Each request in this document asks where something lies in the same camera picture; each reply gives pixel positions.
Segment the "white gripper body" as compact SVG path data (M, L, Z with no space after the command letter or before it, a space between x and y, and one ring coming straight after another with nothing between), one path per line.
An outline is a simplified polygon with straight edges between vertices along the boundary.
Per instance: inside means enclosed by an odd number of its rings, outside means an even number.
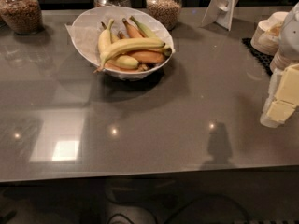
M299 2L286 16L280 29L279 49L290 60L299 60Z

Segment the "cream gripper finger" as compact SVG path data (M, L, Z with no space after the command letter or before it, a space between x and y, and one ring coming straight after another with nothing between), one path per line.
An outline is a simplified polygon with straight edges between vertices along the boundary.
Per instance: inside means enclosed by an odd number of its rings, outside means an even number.
M263 107L263 113L260 117L260 123L268 128L276 128L285 123L285 121L294 113L295 105L281 101L266 101Z
M299 64L288 66L283 72L275 98L299 106Z

